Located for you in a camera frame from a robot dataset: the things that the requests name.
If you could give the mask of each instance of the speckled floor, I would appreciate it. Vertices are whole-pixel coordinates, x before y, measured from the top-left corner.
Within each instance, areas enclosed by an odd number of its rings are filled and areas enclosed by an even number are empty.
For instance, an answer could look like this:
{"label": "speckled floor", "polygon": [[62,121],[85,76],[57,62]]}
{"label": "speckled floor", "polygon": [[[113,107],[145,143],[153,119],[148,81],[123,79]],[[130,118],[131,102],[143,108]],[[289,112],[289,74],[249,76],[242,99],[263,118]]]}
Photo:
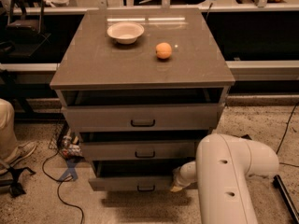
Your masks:
{"label": "speckled floor", "polygon": [[[217,132],[236,136],[248,134],[253,140],[277,151],[296,102],[298,98],[289,99],[288,103],[280,98],[270,101],[229,99]],[[19,140],[37,142],[35,153],[17,167],[29,166],[36,174],[23,173],[21,182],[25,195],[11,198],[7,188],[0,188],[0,224],[80,223],[79,209],[66,206],[59,200],[59,184],[42,171],[44,160],[55,154],[55,150],[51,149],[51,139],[60,128],[55,123],[16,122],[15,131]],[[292,115],[278,156],[280,162],[299,165],[299,107]],[[45,170],[53,177],[60,178],[66,175],[66,162],[61,156],[55,156],[46,163]],[[82,208],[86,224],[201,223],[196,189],[177,193],[94,192],[87,181],[94,176],[90,165],[81,161],[76,166],[76,173],[77,180],[60,186],[60,195],[65,202]],[[299,209],[299,168],[280,164],[279,174]],[[271,181],[253,177],[248,180],[248,186],[260,224],[292,223],[292,217]]]}

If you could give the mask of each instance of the cable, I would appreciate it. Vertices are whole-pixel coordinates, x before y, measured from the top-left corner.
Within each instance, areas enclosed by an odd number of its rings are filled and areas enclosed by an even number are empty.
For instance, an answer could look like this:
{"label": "cable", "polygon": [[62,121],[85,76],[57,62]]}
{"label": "cable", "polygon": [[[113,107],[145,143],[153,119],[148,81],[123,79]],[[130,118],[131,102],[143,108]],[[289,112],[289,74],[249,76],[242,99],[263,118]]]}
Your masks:
{"label": "cable", "polygon": [[207,10],[207,13],[206,13],[206,23],[207,23],[207,18],[208,18],[209,11],[212,9],[212,7],[213,7],[213,3],[211,3],[208,7],[208,10]]}
{"label": "cable", "polygon": [[55,133],[54,133],[54,136],[56,137],[56,139],[55,139],[56,148],[51,147],[51,143],[52,143],[53,138],[51,138],[50,143],[49,143],[49,149],[56,149],[56,152],[55,152],[55,154],[53,154],[52,156],[50,156],[50,157],[48,157],[48,158],[46,158],[46,159],[44,160],[44,162],[43,162],[43,164],[42,164],[42,171],[43,171],[43,173],[44,173],[48,178],[50,178],[51,180],[53,180],[53,181],[59,183],[58,188],[57,188],[57,196],[58,196],[59,200],[60,200],[63,204],[65,204],[65,205],[68,205],[68,206],[71,206],[71,207],[75,207],[75,208],[77,208],[77,209],[80,210],[80,212],[81,212],[81,221],[80,221],[80,224],[83,224],[83,223],[84,223],[84,218],[85,218],[85,216],[84,216],[84,212],[83,212],[82,208],[80,208],[80,207],[77,206],[77,205],[73,205],[73,204],[67,203],[66,201],[64,201],[64,200],[61,198],[60,193],[59,193],[59,190],[60,190],[61,185],[62,185],[63,183],[65,183],[65,182],[73,181],[73,180],[74,180],[73,176],[72,176],[72,175],[69,175],[69,176],[67,176],[65,179],[60,180],[60,179],[54,178],[53,176],[49,175],[49,174],[45,171],[45,165],[46,165],[46,163],[47,163],[49,160],[51,160],[51,159],[53,159],[54,157],[56,157],[56,156],[60,153],[60,149],[58,148],[58,145],[57,145],[57,143],[59,142],[59,137],[57,137],[57,135],[58,135],[58,134],[57,134],[57,128],[58,128],[58,124],[59,124],[59,121],[60,121],[60,120],[61,120],[61,119],[58,119],[58,122],[56,123],[56,129],[55,129]]}
{"label": "cable", "polygon": [[59,142],[59,133],[61,133],[64,130],[64,127],[63,127],[62,129],[60,129],[60,131],[58,131],[60,121],[62,120],[62,117],[63,117],[63,113],[62,113],[62,109],[61,108],[59,109],[59,114],[60,114],[60,117],[58,118],[58,120],[56,122],[54,135],[50,139],[50,143],[48,145],[48,149],[55,149],[55,150],[57,149],[57,147],[58,147],[57,143]]}
{"label": "cable", "polygon": [[69,182],[69,181],[71,181],[71,180],[73,180],[73,176],[72,176],[72,175],[67,176],[63,181],[61,181],[61,183],[59,184],[59,186],[58,186],[58,188],[57,188],[57,196],[58,196],[59,200],[60,200],[63,204],[68,205],[68,206],[71,206],[71,207],[75,207],[75,208],[77,208],[77,209],[80,210],[81,215],[82,215],[80,224],[83,224],[83,223],[84,223],[84,212],[83,212],[82,208],[79,207],[79,206],[77,206],[77,205],[73,205],[73,204],[67,203],[66,201],[64,201],[64,200],[61,198],[61,196],[60,196],[60,194],[59,194],[60,186],[61,186],[64,182]]}
{"label": "cable", "polygon": [[290,164],[290,163],[280,162],[279,164],[291,166],[291,167],[294,167],[294,168],[299,168],[298,165],[293,165],[293,164]]}
{"label": "cable", "polygon": [[280,148],[281,148],[281,146],[282,146],[282,143],[283,143],[283,141],[284,141],[284,138],[285,138],[285,136],[286,136],[286,134],[287,134],[287,131],[288,131],[288,129],[289,129],[289,124],[290,124],[292,115],[293,115],[293,113],[294,113],[294,110],[296,109],[296,107],[297,107],[298,105],[299,105],[299,102],[296,103],[295,106],[294,106],[293,109],[292,109],[292,112],[291,112],[291,114],[290,114],[289,120],[288,120],[288,122],[287,122],[287,127],[286,127],[286,129],[285,129],[285,132],[284,132],[284,134],[283,134],[283,136],[282,136],[282,138],[281,138],[280,144],[279,144],[279,146],[278,146],[277,154],[278,154],[279,151],[280,151]]}

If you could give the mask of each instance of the person's leg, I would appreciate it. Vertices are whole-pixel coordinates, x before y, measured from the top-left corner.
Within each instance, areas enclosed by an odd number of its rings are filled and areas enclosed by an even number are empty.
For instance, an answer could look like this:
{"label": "person's leg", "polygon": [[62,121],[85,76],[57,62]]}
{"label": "person's leg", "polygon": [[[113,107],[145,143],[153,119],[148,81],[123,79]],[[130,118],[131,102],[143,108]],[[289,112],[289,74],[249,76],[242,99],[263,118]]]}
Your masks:
{"label": "person's leg", "polygon": [[[10,102],[0,99],[0,159],[13,166],[35,149],[34,142],[18,142],[14,133],[14,109]],[[5,172],[6,169],[0,165],[0,175]]]}

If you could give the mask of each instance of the drawer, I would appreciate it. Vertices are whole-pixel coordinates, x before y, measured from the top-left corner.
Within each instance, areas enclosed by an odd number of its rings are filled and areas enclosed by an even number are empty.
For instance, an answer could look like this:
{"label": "drawer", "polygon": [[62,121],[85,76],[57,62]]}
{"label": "drawer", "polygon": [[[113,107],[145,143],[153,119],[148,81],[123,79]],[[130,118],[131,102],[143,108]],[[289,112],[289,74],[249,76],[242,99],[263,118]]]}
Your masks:
{"label": "drawer", "polygon": [[63,108],[74,132],[216,128],[222,110],[218,104]]}
{"label": "drawer", "polygon": [[90,178],[94,191],[155,191],[170,189],[172,176]]}
{"label": "drawer", "polygon": [[223,87],[60,91],[67,106],[216,104]]}
{"label": "drawer", "polygon": [[87,161],[153,160],[195,157],[195,143],[186,142],[119,142],[82,143]]}
{"label": "drawer", "polygon": [[96,178],[90,178],[89,183],[93,190],[166,190],[171,187],[173,170],[188,161],[95,161]]}

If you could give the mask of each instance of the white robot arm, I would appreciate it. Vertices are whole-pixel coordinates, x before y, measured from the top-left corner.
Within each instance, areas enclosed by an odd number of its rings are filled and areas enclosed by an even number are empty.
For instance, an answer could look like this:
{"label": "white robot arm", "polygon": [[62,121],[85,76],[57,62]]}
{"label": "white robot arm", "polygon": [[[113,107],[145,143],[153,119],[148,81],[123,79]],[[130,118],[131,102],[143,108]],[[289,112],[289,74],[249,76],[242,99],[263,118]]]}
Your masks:
{"label": "white robot arm", "polygon": [[174,171],[172,191],[197,180],[203,224],[256,224],[246,176],[271,178],[278,167],[271,147],[215,133],[200,142],[196,161]]}

